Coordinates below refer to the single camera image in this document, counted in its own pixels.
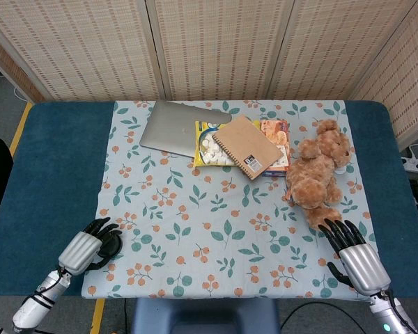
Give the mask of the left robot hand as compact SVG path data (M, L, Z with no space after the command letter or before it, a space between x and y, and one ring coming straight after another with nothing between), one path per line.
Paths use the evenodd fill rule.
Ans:
M105 266L122 249L122 232L110 218L97 218L79 231L59 255L61 273L71 276Z

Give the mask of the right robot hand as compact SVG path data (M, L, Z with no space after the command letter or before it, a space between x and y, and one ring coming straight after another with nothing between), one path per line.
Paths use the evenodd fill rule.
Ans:
M318 227L346 271L341 273L333 262L328 262L331 274L363 296L384 295L391 279L378 254L365 241L359 229L349 220L331 221L328 218Z

